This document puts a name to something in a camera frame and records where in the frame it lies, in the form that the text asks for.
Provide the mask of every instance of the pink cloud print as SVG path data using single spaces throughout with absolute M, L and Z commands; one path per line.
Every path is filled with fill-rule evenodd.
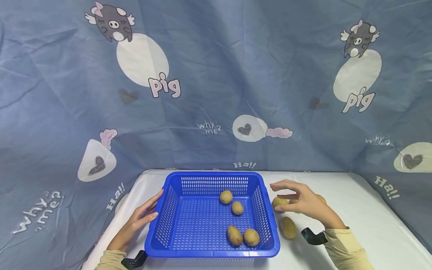
M 106 129 L 99 134 L 101 138 L 101 143 L 108 149 L 111 150 L 111 140 L 117 136 L 117 130 L 115 129 Z
M 292 136 L 292 131 L 281 127 L 269 128 L 267 129 L 266 135 L 272 138 L 286 139 Z

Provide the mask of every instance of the basket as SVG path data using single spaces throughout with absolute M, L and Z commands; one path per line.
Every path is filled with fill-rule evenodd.
M 225 190 L 242 203 L 241 216 L 220 202 Z M 144 247 L 150 257 L 274 257 L 280 249 L 267 189 L 255 172 L 173 172 L 155 211 L 159 215 L 150 223 Z M 231 245 L 229 225 L 242 234 L 255 229 L 260 243 Z

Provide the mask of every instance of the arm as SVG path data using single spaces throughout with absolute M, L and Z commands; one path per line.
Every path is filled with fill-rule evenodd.
M 125 252 L 119 250 L 105 250 L 95 270 L 126 270 L 121 264 L 121 261 L 125 257 Z
M 154 210 L 162 193 L 163 190 L 135 209 L 129 220 L 109 243 L 95 270 L 126 270 L 121 264 L 126 257 L 126 249 L 137 232 L 158 216 Z
M 324 244 L 330 259 L 339 270 L 373 270 L 366 251 L 361 247 L 350 228 L 340 217 L 305 184 L 283 180 L 270 187 L 273 191 L 290 189 L 296 194 L 278 195 L 279 198 L 298 200 L 297 203 L 280 205 L 277 211 L 302 213 L 320 221 L 326 228 Z
M 318 216 L 326 228 L 324 234 L 327 243 L 325 249 L 333 264 L 339 270 L 373 270 L 374 267 L 368 260 L 366 251 L 357 241 L 353 232 L 346 227 L 340 217 L 325 203 Z
M 328 242 L 324 244 L 330 259 L 339 270 L 373 270 L 366 251 L 350 228 L 326 229 Z

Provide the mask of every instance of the white table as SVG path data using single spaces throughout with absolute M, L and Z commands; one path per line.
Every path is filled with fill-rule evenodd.
M 135 182 L 129 196 L 123 201 L 112 222 L 91 252 L 82 270 L 93 270 L 111 239 L 129 219 L 139 205 L 156 194 L 163 186 L 165 178 L 173 170 L 148 170 Z M 380 195 L 362 177 L 352 173 L 317 172 L 258 172 L 268 187 L 270 200 L 276 193 L 270 183 L 291 179 L 307 184 L 320 194 L 354 231 L 357 239 L 368 253 L 369 260 L 377 270 L 432 270 L 432 255 L 420 244 L 417 238 L 394 214 Z M 318 233 L 323 226 L 316 220 L 301 214 L 284 213 L 289 216 L 301 231 L 310 227 Z M 129 258 L 144 249 L 148 227 L 132 243 L 127 253 Z M 328 257 L 324 246 L 309 245 L 299 233 L 297 238 L 287 241 L 280 237 L 279 254 L 270 259 L 153 259 L 147 258 L 146 270 L 194 270 L 194 269 L 336 269 Z

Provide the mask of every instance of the brown oval fruit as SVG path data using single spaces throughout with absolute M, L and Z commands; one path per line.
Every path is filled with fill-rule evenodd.
M 251 247 L 256 247 L 260 243 L 260 235 L 254 229 L 247 229 L 244 237 L 246 244 Z
M 241 235 L 240 231 L 236 227 L 229 226 L 227 233 L 228 233 L 228 239 L 233 246 L 238 247 L 243 243 L 243 236 Z
M 272 207 L 273 207 L 273 210 L 274 210 L 274 208 L 275 208 L 276 206 L 279 206 L 279 205 L 285 205 L 285 204 L 288 204 L 288 200 L 287 200 L 287 199 L 281 199 L 281 198 L 279 198 L 279 197 L 274 198 L 274 199 L 273 199 L 273 202 L 271 203 L 271 205 L 272 205 Z
M 327 204 L 326 200 L 321 195 L 317 194 L 317 196 L 318 196 L 318 198 L 321 199 L 321 201 L 323 201 L 325 204 Z
M 236 215 L 241 215 L 243 213 L 243 205 L 240 202 L 232 203 L 232 212 Z
M 230 191 L 224 191 L 220 194 L 219 199 L 223 204 L 230 204 L 232 201 L 232 193 Z
M 283 234 L 288 239 L 294 239 L 297 236 L 297 227 L 295 226 L 292 219 L 285 216 L 279 222 L 279 228 Z

